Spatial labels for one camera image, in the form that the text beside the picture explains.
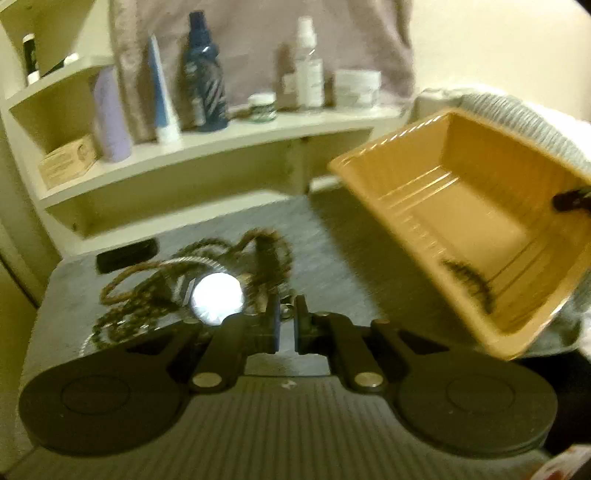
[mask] white wall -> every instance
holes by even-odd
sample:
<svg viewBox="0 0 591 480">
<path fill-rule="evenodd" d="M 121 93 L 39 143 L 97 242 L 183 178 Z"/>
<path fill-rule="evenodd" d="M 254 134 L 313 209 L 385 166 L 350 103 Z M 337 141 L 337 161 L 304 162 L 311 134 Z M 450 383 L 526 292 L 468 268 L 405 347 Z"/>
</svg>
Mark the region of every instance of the white wall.
<svg viewBox="0 0 591 480">
<path fill-rule="evenodd" d="M 591 119 L 591 16 L 574 0 L 414 0 L 417 90 L 485 83 Z"/>
</svg>

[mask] shelf unit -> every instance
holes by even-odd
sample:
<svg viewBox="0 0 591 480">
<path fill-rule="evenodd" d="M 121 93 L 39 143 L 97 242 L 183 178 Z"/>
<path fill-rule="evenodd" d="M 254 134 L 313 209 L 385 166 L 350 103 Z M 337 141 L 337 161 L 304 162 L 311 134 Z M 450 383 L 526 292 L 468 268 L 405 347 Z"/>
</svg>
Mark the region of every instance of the shelf unit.
<svg viewBox="0 0 591 480">
<path fill-rule="evenodd" d="M 41 73 L 26 86 L 22 38 L 35 34 Z M 176 145 L 135 145 L 48 190 L 43 157 L 88 133 L 95 117 L 89 80 L 113 65 L 109 0 L 0 2 L 0 113 L 37 213 L 64 256 L 104 250 L 187 223 L 332 187 L 335 156 L 406 122 L 396 108 L 281 113 L 274 122 L 235 119 L 223 131 L 184 132 Z"/>
<path fill-rule="evenodd" d="M 12 109 L 33 99 L 35 95 L 50 95 L 58 87 L 70 82 L 87 82 L 104 67 L 111 65 L 112 56 L 94 55 L 81 58 L 15 93 L 7 100 L 7 106 Z"/>
</svg>

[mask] black rectangular object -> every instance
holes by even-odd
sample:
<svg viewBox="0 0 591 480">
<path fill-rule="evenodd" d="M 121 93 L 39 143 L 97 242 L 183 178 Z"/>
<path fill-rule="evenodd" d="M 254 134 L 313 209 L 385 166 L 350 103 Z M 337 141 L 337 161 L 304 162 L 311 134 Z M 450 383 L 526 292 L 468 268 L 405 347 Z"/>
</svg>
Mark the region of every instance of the black rectangular object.
<svg viewBox="0 0 591 480">
<path fill-rule="evenodd" d="M 101 274 L 113 272 L 145 262 L 156 256 L 157 253 L 158 241 L 155 238 L 150 238 L 98 254 L 96 256 L 96 269 Z"/>
</svg>

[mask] round black pad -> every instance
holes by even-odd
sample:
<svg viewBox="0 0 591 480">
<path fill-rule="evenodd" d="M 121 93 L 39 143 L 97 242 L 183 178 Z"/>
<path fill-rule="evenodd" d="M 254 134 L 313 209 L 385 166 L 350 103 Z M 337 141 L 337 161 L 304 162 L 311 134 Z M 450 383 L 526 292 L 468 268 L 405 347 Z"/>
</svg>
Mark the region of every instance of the round black pad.
<svg viewBox="0 0 591 480">
<path fill-rule="evenodd" d="M 106 351 L 35 377 L 19 411 L 34 442 L 69 455 L 107 455 L 166 431 L 182 399 L 158 356 Z"/>
<path fill-rule="evenodd" d="M 558 406 L 552 387 L 532 371 L 453 351 L 416 356 L 397 403 L 420 437 L 476 457 L 516 455 L 540 446 Z"/>
</svg>

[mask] small jar with green lid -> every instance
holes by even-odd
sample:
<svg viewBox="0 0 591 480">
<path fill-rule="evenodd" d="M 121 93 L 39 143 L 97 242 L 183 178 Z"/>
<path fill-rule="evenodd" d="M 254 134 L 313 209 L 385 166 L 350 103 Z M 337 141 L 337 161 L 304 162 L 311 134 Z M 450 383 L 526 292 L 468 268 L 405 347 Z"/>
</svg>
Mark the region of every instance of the small jar with green lid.
<svg viewBox="0 0 591 480">
<path fill-rule="evenodd" d="M 277 118 L 276 101 L 275 92 L 254 93 L 248 97 L 250 120 L 260 124 L 273 121 Z"/>
</svg>

